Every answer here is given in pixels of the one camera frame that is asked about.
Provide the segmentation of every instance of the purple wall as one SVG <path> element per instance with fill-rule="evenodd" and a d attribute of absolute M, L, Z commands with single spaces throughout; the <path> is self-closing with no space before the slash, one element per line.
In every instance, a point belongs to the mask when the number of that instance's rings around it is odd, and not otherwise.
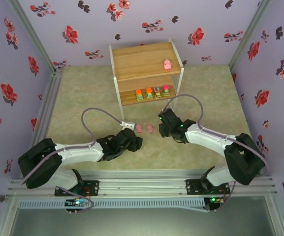
<path fill-rule="evenodd" d="M 284 206 L 284 1 L 272 1 L 232 73 Z"/>
<path fill-rule="evenodd" d="M 10 180 L 20 176 L 17 159 L 28 149 L 49 76 L 8 3 L 0 0 L 0 208 Z"/>
<path fill-rule="evenodd" d="M 229 64 L 259 0 L 232 4 L 226 4 L 228 0 L 83 0 L 81 8 L 78 0 L 49 0 L 47 5 L 43 0 L 19 2 L 52 62 L 109 65 L 109 45 L 137 46 L 165 42 L 170 37 L 188 64 Z M 110 3 L 118 12 L 111 11 L 113 7 L 107 12 Z M 65 32 L 67 26 L 72 28 Z M 203 34 L 199 30 L 189 40 L 198 28 Z"/>

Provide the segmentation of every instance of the beige floor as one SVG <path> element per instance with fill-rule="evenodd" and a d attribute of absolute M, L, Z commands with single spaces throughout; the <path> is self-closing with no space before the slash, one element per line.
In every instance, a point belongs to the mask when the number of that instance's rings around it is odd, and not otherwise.
<path fill-rule="evenodd" d="M 202 125 L 219 132 L 249 133 L 228 66 L 185 66 L 180 93 L 195 95 L 204 106 Z M 125 152 L 110 162 L 84 162 L 78 170 L 207 169 L 223 162 L 219 154 L 202 146 L 178 144 L 158 132 L 158 113 L 167 100 L 124 107 L 127 121 L 140 123 L 143 146 L 138 152 Z M 55 143 L 80 144 L 93 138 L 83 128 L 80 117 L 88 107 L 102 108 L 117 118 L 120 110 L 110 66 L 67 67 L 60 85 L 48 137 Z M 179 98 L 175 113 L 182 119 L 197 121 L 199 105 L 191 98 Z M 89 111 L 85 122 L 98 138 L 117 134 L 118 123 L 99 111 Z M 149 134 L 147 123 L 155 131 Z"/>

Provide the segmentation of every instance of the shelf board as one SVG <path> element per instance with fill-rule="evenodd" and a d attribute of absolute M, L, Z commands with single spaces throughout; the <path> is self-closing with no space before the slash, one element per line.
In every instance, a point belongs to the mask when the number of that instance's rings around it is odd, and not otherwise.
<path fill-rule="evenodd" d="M 112 54 L 118 82 L 181 72 L 171 42 L 114 49 Z M 172 62 L 169 71 L 163 68 L 166 59 Z"/>
<path fill-rule="evenodd" d="M 173 98 L 174 96 L 176 96 L 176 91 L 175 91 L 175 87 L 173 86 L 173 84 L 169 85 L 170 96 L 163 96 L 163 93 L 162 93 L 163 86 L 157 86 L 157 87 L 159 87 L 160 93 L 161 93 L 161 98 L 158 98 L 158 99 L 155 99 L 154 94 L 153 94 L 152 99 L 146 99 L 146 89 L 141 89 L 142 95 L 143 95 L 143 98 L 144 98 L 142 101 L 137 101 L 136 96 L 135 96 L 135 90 L 120 92 L 120 98 L 121 98 L 122 106 L 165 100 L 165 99 L 170 99 L 170 98 Z"/>
<path fill-rule="evenodd" d="M 172 78 L 170 75 L 118 81 L 119 92 L 127 92 L 136 89 L 146 89 L 148 87 L 160 87 L 164 85 L 173 85 Z"/>

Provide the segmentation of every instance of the pink pig toy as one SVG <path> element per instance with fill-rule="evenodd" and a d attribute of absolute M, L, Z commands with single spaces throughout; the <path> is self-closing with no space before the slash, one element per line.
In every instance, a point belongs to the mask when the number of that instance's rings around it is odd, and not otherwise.
<path fill-rule="evenodd" d="M 164 62 L 163 62 L 163 68 L 165 68 L 165 70 L 170 70 L 171 69 L 171 66 L 172 66 L 172 63 L 170 60 L 166 59 Z"/>
<path fill-rule="evenodd" d="M 137 131 L 137 133 L 141 133 L 142 132 L 142 126 L 140 124 L 136 125 L 136 131 Z"/>
<path fill-rule="evenodd" d="M 147 124 L 146 128 L 147 128 L 147 131 L 150 134 L 152 134 L 154 132 L 154 127 L 151 124 Z"/>

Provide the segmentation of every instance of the floral wallpaper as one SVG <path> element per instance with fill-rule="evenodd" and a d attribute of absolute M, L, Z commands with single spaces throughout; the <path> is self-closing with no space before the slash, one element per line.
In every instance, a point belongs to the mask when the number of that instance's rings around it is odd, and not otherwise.
<path fill-rule="evenodd" d="M 283 1 L 272 1 L 232 76 L 238 95 L 243 95 L 241 104 L 253 139 L 270 164 L 284 211 Z"/>
<path fill-rule="evenodd" d="M 49 76 L 7 1 L 0 0 L 0 209 L 10 181 L 20 177 L 17 159 L 30 144 Z"/>
<path fill-rule="evenodd" d="M 167 42 L 170 37 L 187 64 L 229 64 L 259 0 L 19 3 L 57 67 L 63 61 L 65 66 L 110 65 L 109 45 L 132 47 Z"/>

